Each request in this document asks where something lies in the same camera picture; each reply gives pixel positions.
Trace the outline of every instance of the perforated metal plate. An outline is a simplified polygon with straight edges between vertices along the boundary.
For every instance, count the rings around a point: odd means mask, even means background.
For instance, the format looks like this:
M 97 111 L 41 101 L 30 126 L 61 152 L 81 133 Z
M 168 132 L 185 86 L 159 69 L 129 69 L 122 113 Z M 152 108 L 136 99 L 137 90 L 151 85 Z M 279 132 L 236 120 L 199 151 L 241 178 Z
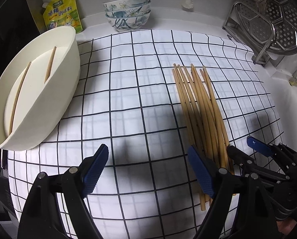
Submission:
M 280 55 L 297 53 L 297 6 L 293 0 L 241 1 L 274 25 L 276 36 L 268 52 Z M 237 15 L 250 41 L 262 48 L 271 35 L 269 23 L 244 5 L 237 5 Z

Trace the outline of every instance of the bowl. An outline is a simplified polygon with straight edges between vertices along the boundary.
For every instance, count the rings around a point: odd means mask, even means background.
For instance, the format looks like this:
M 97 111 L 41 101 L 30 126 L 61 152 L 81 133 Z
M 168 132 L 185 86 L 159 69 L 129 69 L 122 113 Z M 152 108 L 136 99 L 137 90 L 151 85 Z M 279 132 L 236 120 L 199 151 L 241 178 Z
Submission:
M 150 11 L 151 1 L 147 4 L 128 8 L 120 11 L 115 12 L 107 12 L 105 15 L 110 18 L 128 18 L 128 17 L 138 17 L 144 14 L 147 14 Z
M 147 4 L 149 0 L 110 0 L 103 3 L 105 12 L 120 11 Z
M 113 28 L 115 28 L 118 32 L 122 32 L 130 31 L 143 26 L 147 22 L 150 14 L 151 11 L 149 11 L 147 14 L 137 17 L 111 18 L 106 16 L 106 18 Z
M 71 26 L 51 29 L 28 43 L 9 63 L 0 77 L 0 148 L 31 149 L 60 121 L 79 81 L 80 56 L 75 36 Z M 55 46 L 50 76 L 45 82 Z

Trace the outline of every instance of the metal screw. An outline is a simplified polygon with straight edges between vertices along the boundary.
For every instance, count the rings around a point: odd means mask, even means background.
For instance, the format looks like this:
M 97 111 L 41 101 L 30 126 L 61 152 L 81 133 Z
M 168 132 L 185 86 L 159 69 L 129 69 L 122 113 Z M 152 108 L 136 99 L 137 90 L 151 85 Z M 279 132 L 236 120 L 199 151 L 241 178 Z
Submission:
M 45 176 L 45 172 L 40 172 L 40 173 L 38 174 L 38 178 L 39 178 L 39 179 L 42 179 L 44 176 Z
M 219 169 L 218 169 L 218 172 L 219 172 L 220 174 L 227 174 L 227 170 L 226 170 L 225 168 L 219 168 Z
M 69 173 L 76 173 L 78 171 L 78 168 L 77 167 L 71 167 L 70 169 L 69 169 Z
M 252 177 L 254 180 L 258 179 L 257 173 L 254 173 L 254 172 L 250 175 L 250 177 Z

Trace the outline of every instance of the white tablecloth with black grid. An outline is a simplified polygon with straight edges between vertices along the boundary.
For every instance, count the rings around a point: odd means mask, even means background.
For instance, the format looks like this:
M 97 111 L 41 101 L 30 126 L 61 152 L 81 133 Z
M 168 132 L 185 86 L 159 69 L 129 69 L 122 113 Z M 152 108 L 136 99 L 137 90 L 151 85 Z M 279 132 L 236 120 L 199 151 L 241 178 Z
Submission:
M 272 159 L 246 144 L 248 135 L 279 143 L 283 133 L 271 96 L 254 71 L 258 66 L 250 48 L 170 30 L 90 38 L 78 46 L 80 81 L 61 121 L 39 146 L 9 152 L 10 190 L 19 218 L 39 172 L 61 174 L 104 143 L 109 160 L 85 199 L 102 236 L 193 238 L 206 211 L 200 210 L 199 185 L 186 156 L 173 63 L 207 67 L 231 144 L 259 165 L 278 170 Z M 76 238 L 63 195 L 58 199 L 66 232 Z M 237 201 L 234 196 L 223 235 L 232 226 Z

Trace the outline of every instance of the blue gripper pad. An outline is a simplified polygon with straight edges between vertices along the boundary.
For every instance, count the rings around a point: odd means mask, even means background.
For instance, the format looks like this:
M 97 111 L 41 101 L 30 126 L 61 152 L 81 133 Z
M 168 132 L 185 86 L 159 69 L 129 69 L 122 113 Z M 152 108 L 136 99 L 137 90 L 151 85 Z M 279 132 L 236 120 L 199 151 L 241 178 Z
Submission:
M 89 169 L 82 177 L 82 183 L 84 188 L 82 190 L 82 197 L 85 198 L 87 194 L 90 194 L 94 191 L 95 185 L 99 180 L 99 177 L 106 165 L 106 162 L 109 159 L 109 149 L 106 145 L 102 144 L 99 149 L 96 151 Z
M 247 145 L 266 157 L 273 156 L 270 147 L 254 137 L 247 138 Z
M 201 160 L 198 152 L 193 146 L 188 149 L 188 160 L 193 167 L 193 171 L 196 175 L 197 181 L 200 184 L 203 192 L 208 194 L 212 199 L 215 196 L 213 189 L 213 179 L 209 171 L 205 167 L 203 161 Z

